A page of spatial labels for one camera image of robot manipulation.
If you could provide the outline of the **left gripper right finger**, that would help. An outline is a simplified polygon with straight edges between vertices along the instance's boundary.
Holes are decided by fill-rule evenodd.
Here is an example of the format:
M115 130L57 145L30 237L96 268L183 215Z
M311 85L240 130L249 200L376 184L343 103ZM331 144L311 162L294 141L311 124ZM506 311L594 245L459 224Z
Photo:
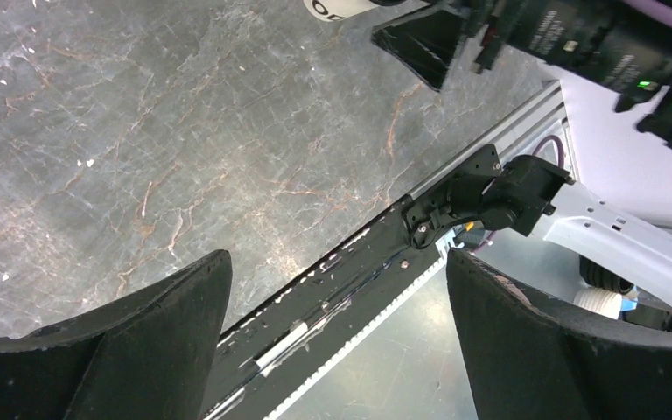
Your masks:
M448 255L452 316L481 419L672 419L672 332L610 319Z

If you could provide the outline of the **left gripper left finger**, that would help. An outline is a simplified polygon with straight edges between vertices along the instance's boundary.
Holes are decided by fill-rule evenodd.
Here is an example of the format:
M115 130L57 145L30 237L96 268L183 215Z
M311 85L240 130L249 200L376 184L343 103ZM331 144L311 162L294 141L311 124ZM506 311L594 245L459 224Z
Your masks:
M19 339L0 338L0 419L196 419L232 262L216 250L162 281Z

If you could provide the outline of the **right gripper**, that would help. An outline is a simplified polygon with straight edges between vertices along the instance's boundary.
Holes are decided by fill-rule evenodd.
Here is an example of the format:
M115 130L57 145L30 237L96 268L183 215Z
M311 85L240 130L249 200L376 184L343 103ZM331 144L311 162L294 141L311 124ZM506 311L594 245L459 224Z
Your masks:
M509 46L616 93L672 92L672 28L624 1L429 4L377 25L370 40L438 92L466 33L481 29L480 70Z

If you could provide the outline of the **white paper coffee cup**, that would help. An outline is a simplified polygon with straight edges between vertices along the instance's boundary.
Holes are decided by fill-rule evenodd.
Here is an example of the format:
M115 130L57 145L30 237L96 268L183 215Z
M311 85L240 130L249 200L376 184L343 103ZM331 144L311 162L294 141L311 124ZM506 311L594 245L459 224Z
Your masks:
M376 8L396 7L405 0L304 0L304 7L318 20L338 22Z

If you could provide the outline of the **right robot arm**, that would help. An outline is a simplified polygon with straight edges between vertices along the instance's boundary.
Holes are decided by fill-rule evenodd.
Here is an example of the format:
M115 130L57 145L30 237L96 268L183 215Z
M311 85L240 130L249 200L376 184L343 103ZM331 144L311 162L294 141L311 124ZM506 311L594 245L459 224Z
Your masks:
M672 1L431 1L376 26L372 42L430 88L480 37L473 70L509 46L618 95L616 112L665 95L637 130L672 150ZM476 221L570 249L672 307L672 234L608 204L569 173L521 155L490 175L451 175L408 217L414 246L427 232Z

